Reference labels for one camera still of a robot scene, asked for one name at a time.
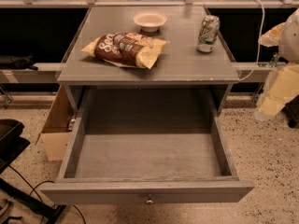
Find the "drawer knob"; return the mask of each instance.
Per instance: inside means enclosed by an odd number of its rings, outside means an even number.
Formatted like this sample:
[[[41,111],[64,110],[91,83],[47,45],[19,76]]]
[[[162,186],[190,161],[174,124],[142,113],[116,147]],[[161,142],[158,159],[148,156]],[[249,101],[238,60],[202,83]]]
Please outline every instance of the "drawer knob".
[[[155,202],[151,199],[151,195],[149,195],[149,198],[146,200],[146,205],[154,205]]]

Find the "white cable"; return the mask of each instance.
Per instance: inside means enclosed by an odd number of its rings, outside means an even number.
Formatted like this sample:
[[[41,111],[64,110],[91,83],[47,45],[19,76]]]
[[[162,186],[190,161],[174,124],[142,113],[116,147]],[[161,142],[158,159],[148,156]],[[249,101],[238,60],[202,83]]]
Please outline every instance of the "white cable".
[[[260,27],[260,33],[259,33],[259,39],[261,38],[262,36],[262,29],[263,29],[263,22],[264,22],[264,7],[263,7],[263,4],[261,2],[261,0],[253,0],[254,2],[258,3],[259,5],[261,5],[261,8],[262,8],[262,12],[263,12],[263,15],[262,15],[262,21],[261,21],[261,27]],[[256,64],[258,65],[258,62],[259,62],[259,58],[260,58],[260,51],[261,51],[261,44],[258,42],[259,46],[258,46],[258,53],[257,53],[257,56],[256,56]],[[246,75],[245,77],[243,78],[240,78],[239,81],[242,81],[244,79],[247,79],[248,77],[250,77],[252,75],[252,73],[254,72],[254,70],[251,70],[250,73],[248,75]]]

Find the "bowl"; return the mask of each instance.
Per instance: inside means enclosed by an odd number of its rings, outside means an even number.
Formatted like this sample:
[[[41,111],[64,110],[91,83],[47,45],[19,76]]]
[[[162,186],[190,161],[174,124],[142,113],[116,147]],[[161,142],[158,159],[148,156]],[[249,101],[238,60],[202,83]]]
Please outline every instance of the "bowl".
[[[134,22],[141,27],[141,29],[148,33],[153,33],[159,30],[167,21],[167,17],[160,12],[144,11],[133,17]]]

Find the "black chair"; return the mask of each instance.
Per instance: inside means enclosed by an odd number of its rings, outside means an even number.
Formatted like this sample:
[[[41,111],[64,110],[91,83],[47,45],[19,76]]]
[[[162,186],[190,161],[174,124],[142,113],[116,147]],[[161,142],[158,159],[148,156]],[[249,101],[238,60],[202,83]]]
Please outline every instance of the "black chair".
[[[0,119],[0,174],[30,145],[30,142],[20,137],[24,125],[15,119]],[[14,188],[0,178],[0,190],[14,200],[29,207],[34,213],[48,219],[47,224],[56,222],[65,206],[49,207],[23,191]]]

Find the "bag of chips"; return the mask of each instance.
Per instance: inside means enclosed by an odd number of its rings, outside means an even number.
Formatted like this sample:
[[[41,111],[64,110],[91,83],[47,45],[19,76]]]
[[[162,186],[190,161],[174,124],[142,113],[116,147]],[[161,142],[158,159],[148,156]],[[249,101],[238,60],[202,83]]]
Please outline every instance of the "bag of chips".
[[[167,44],[146,35],[115,33],[96,38],[81,51],[118,67],[151,69]]]

